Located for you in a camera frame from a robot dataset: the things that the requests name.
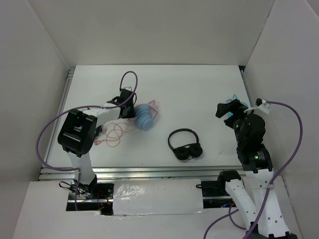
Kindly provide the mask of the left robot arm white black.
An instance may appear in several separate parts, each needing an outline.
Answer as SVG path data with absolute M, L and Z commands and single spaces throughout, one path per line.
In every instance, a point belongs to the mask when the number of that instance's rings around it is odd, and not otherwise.
M 89 151 L 102 126 L 117 119 L 135 116 L 134 104 L 137 95 L 127 88 L 120 89 L 120 95 L 103 106 L 87 110 L 72 109 L 58 135 L 58 143 L 70 158 L 76 169 L 74 183 L 84 197 L 91 199 L 98 193 L 97 176 L 93 171 Z

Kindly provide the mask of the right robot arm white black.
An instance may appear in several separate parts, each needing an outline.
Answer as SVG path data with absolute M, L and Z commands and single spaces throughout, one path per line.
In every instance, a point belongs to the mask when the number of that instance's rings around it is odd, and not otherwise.
M 238 99 L 217 105 L 217 118 L 231 113 L 224 123 L 234 130 L 237 157 L 253 195 L 249 196 L 236 170 L 220 172 L 217 190 L 232 198 L 245 223 L 246 239 L 295 239 L 297 235 L 290 232 L 274 189 L 276 174 L 271 156 L 263 144 L 266 123 L 254 113 L 258 109 L 267 114 L 270 107 L 262 99 L 256 101 L 255 108 L 245 106 Z

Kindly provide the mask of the pink blue cat-ear headphones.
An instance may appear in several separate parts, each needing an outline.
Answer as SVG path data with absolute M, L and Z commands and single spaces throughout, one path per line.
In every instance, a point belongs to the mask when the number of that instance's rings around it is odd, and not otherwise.
M 142 130 L 149 130 L 155 123 L 158 116 L 156 100 L 146 104 L 139 104 L 134 108 L 135 116 L 129 121 L 135 122 L 136 126 Z

